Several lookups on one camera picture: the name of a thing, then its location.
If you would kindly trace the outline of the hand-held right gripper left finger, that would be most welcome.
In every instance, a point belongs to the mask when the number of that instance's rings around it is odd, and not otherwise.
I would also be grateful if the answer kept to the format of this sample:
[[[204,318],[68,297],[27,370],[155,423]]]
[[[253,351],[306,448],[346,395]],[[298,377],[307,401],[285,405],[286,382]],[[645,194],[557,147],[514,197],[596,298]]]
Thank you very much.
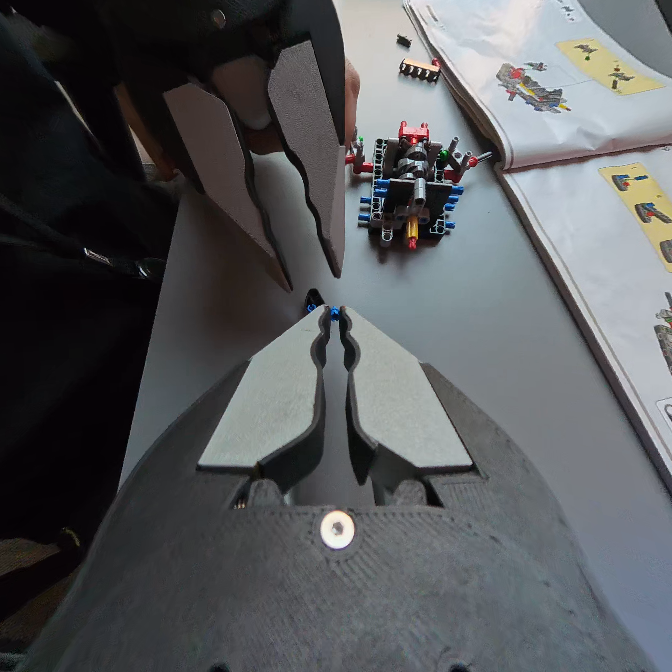
[[[321,461],[323,367],[331,308],[322,305],[250,358],[197,467],[273,481],[288,492]]]

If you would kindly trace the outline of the person's left hand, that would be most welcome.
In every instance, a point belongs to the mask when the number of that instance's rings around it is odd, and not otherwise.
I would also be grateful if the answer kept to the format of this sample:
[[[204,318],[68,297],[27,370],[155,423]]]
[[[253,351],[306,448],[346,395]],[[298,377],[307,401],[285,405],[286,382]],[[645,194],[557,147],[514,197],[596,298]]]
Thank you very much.
[[[345,147],[351,146],[352,140],[356,135],[356,115],[357,115],[357,101],[361,88],[361,80],[359,73],[345,57],[345,109],[344,109],[344,130],[345,130]]]

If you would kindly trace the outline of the lego engine frame assembly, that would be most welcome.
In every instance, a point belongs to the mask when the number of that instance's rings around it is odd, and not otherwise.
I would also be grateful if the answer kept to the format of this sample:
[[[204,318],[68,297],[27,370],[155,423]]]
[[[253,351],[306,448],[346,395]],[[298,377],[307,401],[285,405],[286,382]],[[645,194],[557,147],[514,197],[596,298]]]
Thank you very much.
[[[368,162],[364,139],[354,132],[345,164],[354,176],[372,178],[370,195],[359,200],[358,227],[382,248],[399,240],[413,251],[419,241],[448,236],[456,228],[451,215],[464,193],[463,177],[493,155],[459,152],[458,143],[455,136],[444,146],[431,140],[426,122],[402,121],[398,135],[376,140]]]

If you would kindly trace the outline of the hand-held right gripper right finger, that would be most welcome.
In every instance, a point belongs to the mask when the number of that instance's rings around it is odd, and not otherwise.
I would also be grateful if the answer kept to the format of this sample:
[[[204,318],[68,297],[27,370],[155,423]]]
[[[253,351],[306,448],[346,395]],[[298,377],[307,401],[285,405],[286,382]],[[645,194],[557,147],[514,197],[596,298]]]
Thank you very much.
[[[471,470],[473,460],[421,362],[349,307],[340,309],[346,421],[359,484],[382,488]]]

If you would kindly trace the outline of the ridged lego block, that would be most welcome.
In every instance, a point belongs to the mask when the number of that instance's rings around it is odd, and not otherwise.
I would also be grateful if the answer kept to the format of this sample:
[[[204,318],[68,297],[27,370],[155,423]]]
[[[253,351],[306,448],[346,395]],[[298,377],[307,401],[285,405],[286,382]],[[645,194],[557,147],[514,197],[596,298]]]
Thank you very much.
[[[404,58],[399,63],[399,73],[404,77],[436,83],[441,76],[441,61],[433,58],[430,63]]]

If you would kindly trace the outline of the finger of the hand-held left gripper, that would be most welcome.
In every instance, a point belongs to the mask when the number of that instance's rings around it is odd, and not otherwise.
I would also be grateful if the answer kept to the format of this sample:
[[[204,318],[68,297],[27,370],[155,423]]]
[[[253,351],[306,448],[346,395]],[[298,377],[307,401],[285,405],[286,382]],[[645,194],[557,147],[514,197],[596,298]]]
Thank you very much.
[[[253,159],[240,140],[235,116],[225,101],[192,83],[166,91],[163,97],[205,195],[257,246],[276,283],[292,291],[290,273],[256,190]]]
[[[311,41],[284,48],[267,96],[283,147],[304,183],[318,238],[335,278],[345,256],[345,147],[337,137]]]

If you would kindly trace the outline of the lego instruction booklet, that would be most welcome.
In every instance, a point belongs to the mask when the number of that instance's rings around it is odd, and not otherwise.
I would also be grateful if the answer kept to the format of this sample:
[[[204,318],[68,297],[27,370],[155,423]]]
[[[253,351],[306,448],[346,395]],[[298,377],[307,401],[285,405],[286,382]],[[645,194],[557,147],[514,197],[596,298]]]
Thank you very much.
[[[671,78],[578,1],[404,1],[671,489]]]

